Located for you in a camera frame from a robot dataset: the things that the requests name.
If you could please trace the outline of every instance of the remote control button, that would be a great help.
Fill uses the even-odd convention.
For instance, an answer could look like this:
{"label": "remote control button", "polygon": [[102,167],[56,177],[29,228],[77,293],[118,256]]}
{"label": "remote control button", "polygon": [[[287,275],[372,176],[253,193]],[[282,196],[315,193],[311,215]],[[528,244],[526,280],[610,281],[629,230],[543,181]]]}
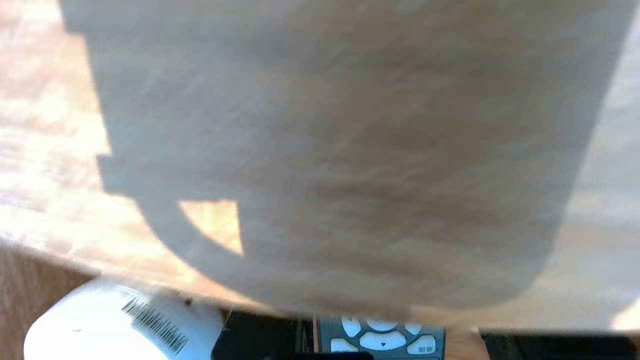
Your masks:
{"label": "remote control button", "polygon": [[386,334],[367,332],[360,338],[360,346],[371,350],[393,350],[406,344],[406,338],[399,331]]}
{"label": "remote control button", "polygon": [[356,336],[360,332],[360,330],[362,330],[360,322],[353,316],[342,317],[342,328],[350,338]]}
{"label": "remote control button", "polygon": [[367,320],[367,323],[372,329],[377,331],[389,331],[398,324],[397,322],[386,322],[381,320]]}
{"label": "remote control button", "polygon": [[418,332],[420,332],[422,325],[420,325],[419,323],[406,323],[404,325],[404,328],[412,335],[418,335]]}
{"label": "remote control button", "polygon": [[331,352],[358,352],[358,348],[345,339],[331,339]]}
{"label": "remote control button", "polygon": [[436,339],[431,335],[422,335],[407,346],[406,351],[412,355],[433,354],[436,352]]}

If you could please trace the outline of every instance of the arrow button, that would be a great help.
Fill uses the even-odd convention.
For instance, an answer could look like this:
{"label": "arrow button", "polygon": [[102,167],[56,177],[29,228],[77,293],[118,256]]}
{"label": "arrow button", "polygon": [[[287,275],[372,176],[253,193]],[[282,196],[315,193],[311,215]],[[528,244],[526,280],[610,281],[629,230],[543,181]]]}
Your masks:
{"label": "arrow button", "polygon": [[342,328],[350,338],[356,336],[360,332],[360,330],[362,330],[362,326],[360,325],[358,319],[352,316],[342,317]]}
{"label": "arrow button", "polygon": [[369,350],[393,350],[404,344],[406,344],[406,338],[397,330],[386,334],[366,332],[360,338],[360,346]]}

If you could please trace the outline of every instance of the white bottle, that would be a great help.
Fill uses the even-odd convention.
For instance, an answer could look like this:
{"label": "white bottle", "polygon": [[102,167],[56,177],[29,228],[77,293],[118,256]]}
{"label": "white bottle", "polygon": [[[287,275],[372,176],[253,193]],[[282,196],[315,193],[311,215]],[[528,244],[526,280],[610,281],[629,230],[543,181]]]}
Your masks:
{"label": "white bottle", "polygon": [[208,304],[97,279],[31,326],[24,359],[209,360],[222,328],[220,312]]}

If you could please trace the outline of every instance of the barcode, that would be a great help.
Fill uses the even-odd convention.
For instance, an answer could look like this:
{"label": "barcode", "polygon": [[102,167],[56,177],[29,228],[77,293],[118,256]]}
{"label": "barcode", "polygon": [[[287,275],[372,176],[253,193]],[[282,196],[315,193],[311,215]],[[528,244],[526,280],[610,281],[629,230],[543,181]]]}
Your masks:
{"label": "barcode", "polygon": [[178,327],[145,302],[138,302],[138,299],[130,300],[122,308],[122,311],[131,315],[136,325],[140,325],[150,331],[174,355],[178,354],[187,343],[187,337],[180,332]]}

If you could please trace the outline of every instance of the wooden surface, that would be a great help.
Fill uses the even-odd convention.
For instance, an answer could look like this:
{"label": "wooden surface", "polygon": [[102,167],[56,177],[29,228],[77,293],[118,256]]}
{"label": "wooden surface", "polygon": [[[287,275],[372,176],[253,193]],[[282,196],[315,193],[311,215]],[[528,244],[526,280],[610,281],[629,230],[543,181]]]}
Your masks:
{"label": "wooden surface", "polygon": [[635,1],[0,3],[0,234],[270,313],[640,328]]}

